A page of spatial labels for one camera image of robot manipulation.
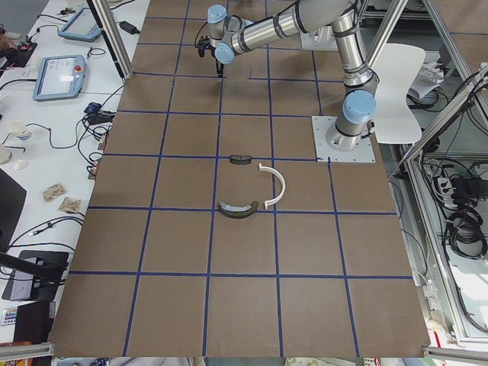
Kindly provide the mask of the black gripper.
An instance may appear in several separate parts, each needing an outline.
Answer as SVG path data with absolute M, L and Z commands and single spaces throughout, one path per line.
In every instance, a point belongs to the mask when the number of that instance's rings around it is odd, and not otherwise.
M 214 57 L 214 59 L 215 59 L 215 64 L 216 64 L 217 76 L 219 78 L 223 78 L 223 70 L 224 70 L 225 65 L 223 63 L 221 63 L 221 61 L 219 61 L 216 56 Z

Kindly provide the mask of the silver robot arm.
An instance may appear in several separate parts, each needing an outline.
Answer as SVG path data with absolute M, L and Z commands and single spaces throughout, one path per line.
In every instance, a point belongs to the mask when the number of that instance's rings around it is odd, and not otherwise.
M 379 78 L 371 68 L 359 30 L 355 1 L 295 1 L 284 10 L 258 21 L 229 14 L 222 5 L 207 10 L 208 34 L 195 41 L 199 56 L 209 52 L 217 74 L 238 55 L 295 34 L 308 34 L 330 26 L 339 51 L 345 97 L 335 124 L 326 132 L 333 149 L 350 152 L 358 147 L 362 133 L 377 108 Z

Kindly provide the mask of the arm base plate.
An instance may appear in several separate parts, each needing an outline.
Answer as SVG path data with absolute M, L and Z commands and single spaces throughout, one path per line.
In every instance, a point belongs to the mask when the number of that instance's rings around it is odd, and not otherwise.
M 312 126 L 317 162 L 376 162 L 366 127 L 358 136 L 343 136 L 336 129 L 336 116 L 312 116 Z

